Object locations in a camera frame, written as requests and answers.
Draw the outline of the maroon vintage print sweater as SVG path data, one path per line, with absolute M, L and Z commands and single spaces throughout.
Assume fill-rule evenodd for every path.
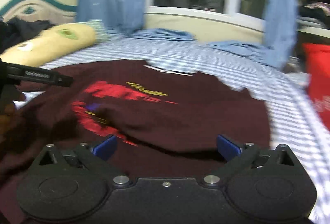
M 16 184 L 39 154 L 100 142 L 114 135 L 110 164 L 131 177 L 199 177 L 224 159 L 216 139 L 270 145 L 266 105 L 247 89 L 217 77 L 165 73 L 142 60 L 113 60 L 59 68 L 68 88 L 23 82 L 38 97 L 22 107 L 1 135 L 1 223 L 20 223 Z

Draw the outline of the dark navy clothes pile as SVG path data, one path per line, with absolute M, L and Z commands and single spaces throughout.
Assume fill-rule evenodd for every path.
M 1 18 L 0 48 L 3 53 L 8 48 L 36 37 L 41 31 L 55 26 L 49 20 L 28 22 L 18 17 L 4 22 Z

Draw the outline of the dark folded clothes on shelf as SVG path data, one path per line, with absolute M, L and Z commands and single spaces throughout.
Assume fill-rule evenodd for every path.
M 329 28 L 329 4 L 326 2 L 311 2 L 299 8 L 299 15 L 317 19 Z

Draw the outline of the yellow avocado print pillow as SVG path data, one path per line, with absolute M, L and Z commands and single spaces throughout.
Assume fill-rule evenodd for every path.
M 39 67 L 96 43 L 96 30 L 84 23 L 67 23 L 42 31 L 37 37 L 12 46 L 1 54 L 10 64 Z

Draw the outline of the blue white checkered bedsheet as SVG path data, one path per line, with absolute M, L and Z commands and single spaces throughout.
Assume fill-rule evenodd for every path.
M 329 131 L 307 94 L 285 74 L 194 41 L 122 35 L 48 62 L 45 68 L 113 60 L 142 60 L 150 68 L 178 75 L 205 73 L 230 89 L 247 89 L 253 99 L 263 101 L 270 124 L 269 146 L 286 143 L 292 148 L 316 185 L 318 198 L 311 219 L 329 223 Z

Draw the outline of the teal cream headboard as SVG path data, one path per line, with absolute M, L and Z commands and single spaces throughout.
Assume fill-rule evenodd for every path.
M 1 7 L 1 18 L 7 22 L 19 18 L 27 22 L 49 20 L 54 24 L 73 23 L 77 7 L 56 0 L 10 0 Z

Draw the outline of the red fabric tote bag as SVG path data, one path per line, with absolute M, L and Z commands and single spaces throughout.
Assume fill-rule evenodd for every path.
M 310 75 L 308 95 L 323 124 L 329 129 L 329 45 L 304 43 L 306 70 Z

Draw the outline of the right blue star curtain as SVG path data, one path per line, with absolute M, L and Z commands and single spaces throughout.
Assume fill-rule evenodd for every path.
M 296 44 L 298 0 L 267 0 L 264 16 L 265 64 L 282 69 Z

